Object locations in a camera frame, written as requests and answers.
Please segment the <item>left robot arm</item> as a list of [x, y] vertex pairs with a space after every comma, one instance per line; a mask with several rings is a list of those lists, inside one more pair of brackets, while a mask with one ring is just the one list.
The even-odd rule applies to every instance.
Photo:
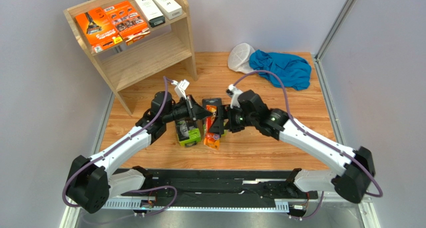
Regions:
[[73, 160], [62, 191], [63, 201], [71, 199], [72, 207], [81, 207], [93, 214], [108, 199], [141, 189], [149, 178], [146, 170], [134, 167], [117, 173], [117, 169], [158, 140], [168, 123], [180, 119], [198, 121], [210, 116], [212, 112], [199, 105], [191, 95], [175, 102], [167, 91], [156, 93], [150, 108], [125, 136], [89, 158], [80, 155]]

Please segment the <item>white razor box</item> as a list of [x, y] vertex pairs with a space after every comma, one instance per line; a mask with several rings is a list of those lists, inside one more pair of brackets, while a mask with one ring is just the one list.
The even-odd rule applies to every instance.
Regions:
[[150, 27], [165, 24], [166, 18], [153, 0], [134, 0]]
[[153, 0], [163, 15], [172, 20], [183, 14], [182, 7], [175, 0]]

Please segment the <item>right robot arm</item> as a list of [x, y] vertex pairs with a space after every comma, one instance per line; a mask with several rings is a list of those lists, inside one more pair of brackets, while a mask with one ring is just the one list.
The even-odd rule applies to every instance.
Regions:
[[209, 132], [222, 135], [255, 127], [261, 134], [291, 144], [316, 157], [328, 170], [295, 169], [290, 178], [302, 192], [335, 191], [343, 199], [358, 204], [372, 183], [376, 171], [372, 152], [336, 143], [306, 127], [281, 109], [269, 109], [252, 90], [228, 90], [231, 103], [221, 105]]

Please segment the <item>orange razor bag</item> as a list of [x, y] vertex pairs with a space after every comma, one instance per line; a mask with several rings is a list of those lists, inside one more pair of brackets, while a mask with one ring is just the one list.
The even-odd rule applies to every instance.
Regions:
[[209, 148], [218, 150], [220, 148], [220, 135], [217, 133], [210, 132], [210, 128], [213, 126], [217, 116], [217, 107], [214, 105], [206, 105], [207, 111], [211, 112], [210, 117], [204, 120], [204, 140], [203, 144]]

